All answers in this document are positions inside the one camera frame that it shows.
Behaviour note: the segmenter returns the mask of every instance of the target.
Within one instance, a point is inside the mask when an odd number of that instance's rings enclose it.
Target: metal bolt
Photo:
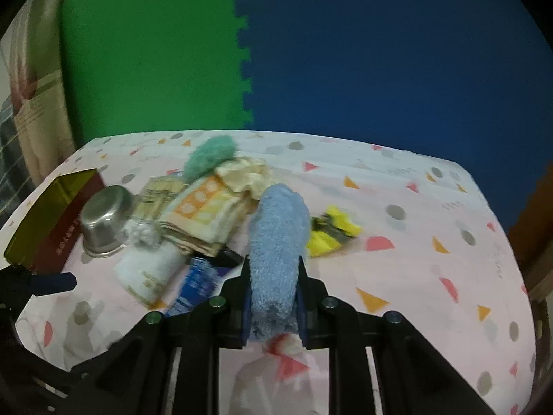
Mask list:
[[[214,309],[219,309],[223,307],[226,303],[227,303],[227,300],[225,299],[224,296],[221,296],[221,295],[217,295],[209,299],[209,305]]]
[[[386,312],[385,317],[386,317],[386,320],[388,320],[388,322],[392,324],[400,324],[403,320],[402,315],[399,312],[396,312],[395,310]]]
[[[163,320],[163,314],[161,312],[149,312],[146,315],[146,323],[148,324],[157,324]]]
[[[323,298],[321,304],[325,309],[336,309],[336,307],[338,307],[338,302],[338,299],[334,298],[334,296],[327,296]]]

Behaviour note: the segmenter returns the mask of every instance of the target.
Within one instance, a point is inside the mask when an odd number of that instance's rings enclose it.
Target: pink tablecloth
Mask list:
[[[220,133],[147,132],[89,142],[16,210],[2,228],[0,247],[57,175],[95,167],[106,185],[138,193],[151,176],[182,169],[194,147]],[[515,415],[525,406],[535,366],[530,305],[505,233],[468,172],[445,160],[349,140],[228,133],[240,154],[275,167],[312,214],[335,204],[363,227],[343,251],[308,261],[308,273],[330,294],[359,311],[403,313],[498,414]],[[233,247],[246,251],[244,230]],[[29,301],[17,323],[24,345],[69,369],[123,336],[146,313],[113,273],[123,253],[93,259],[79,241],[66,264],[76,289]],[[165,305],[185,273],[172,281]],[[223,414],[327,412],[327,352],[306,352],[295,336],[270,348],[251,343],[243,351],[222,351],[221,369],[227,377],[220,389]]]

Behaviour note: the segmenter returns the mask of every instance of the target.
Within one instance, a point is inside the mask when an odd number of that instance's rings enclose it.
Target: green fuzzy cloth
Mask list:
[[[234,158],[236,142],[229,135],[218,135],[196,148],[184,164],[182,179],[192,184],[196,179],[206,175],[220,163]]]

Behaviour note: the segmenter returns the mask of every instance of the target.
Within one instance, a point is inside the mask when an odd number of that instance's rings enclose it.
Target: blue package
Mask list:
[[[219,280],[231,269],[211,267],[208,260],[192,257],[190,270],[184,279],[179,296],[165,313],[165,316],[186,314],[208,299],[219,284]]]

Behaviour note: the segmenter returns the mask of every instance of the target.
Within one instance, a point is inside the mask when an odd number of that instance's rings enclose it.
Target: stainless steel bowl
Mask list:
[[[92,257],[105,257],[125,246],[121,228],[131,216],[134,195],[109,186],[92,195],[81,210],[82,245]]]

